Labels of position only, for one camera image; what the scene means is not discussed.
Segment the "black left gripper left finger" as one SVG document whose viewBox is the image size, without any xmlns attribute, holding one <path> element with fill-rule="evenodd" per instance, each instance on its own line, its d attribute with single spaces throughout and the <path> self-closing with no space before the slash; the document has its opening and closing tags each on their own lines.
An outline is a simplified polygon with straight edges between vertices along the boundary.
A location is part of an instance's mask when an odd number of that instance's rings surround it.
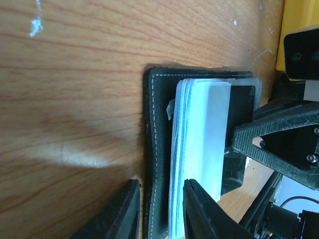
<svg viewBox="0 0 319 239">
<path fill-rule="evenodd" d="M 140 183 L 128 180 L 106 206 L 71 239 L 137 239 L 140 229 Z"/>
</svg>

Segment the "black leather card holder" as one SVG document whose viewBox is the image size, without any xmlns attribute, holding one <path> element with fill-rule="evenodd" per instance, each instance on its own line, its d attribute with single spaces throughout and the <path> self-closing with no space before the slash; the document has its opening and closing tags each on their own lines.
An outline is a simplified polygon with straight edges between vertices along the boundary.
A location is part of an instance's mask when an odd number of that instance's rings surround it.
<svg viewBox="0 0 319 239">
<path fill-rule="evenodd" d="M 242 186 L 246 157 L 231 148 L 250 123 L 262 82 L 251 72 L 153 67 L 143 78 L 146 127 L 143 237 L 184 236 L 183 185 L 196 180 L 211 198 Z"/>
</svg>

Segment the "yellow bin with black cards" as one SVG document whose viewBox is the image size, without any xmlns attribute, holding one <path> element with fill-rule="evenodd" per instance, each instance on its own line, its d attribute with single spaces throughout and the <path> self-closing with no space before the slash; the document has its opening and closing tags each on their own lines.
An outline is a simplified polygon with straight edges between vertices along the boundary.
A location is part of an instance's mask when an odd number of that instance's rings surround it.
<svg viewBox="0 0 319 239">
<path fill-rule="evenodd" d="M 319 79 L 319 2 L 286 0 L 276 69 L 292 80 Z"/>
</svg>

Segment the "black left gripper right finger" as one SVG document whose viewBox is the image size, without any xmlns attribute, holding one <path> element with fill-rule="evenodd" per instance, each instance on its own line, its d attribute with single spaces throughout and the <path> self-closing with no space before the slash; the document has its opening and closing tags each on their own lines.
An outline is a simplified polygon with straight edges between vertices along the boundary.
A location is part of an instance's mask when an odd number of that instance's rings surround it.
<svg viewBox="0 0 319 239">
<path fill-rule="evenodd" d="M 187 239 L 253 239 L 229 217 L 194 179 L 183 187 L 183 219 Z"/>
</svg>

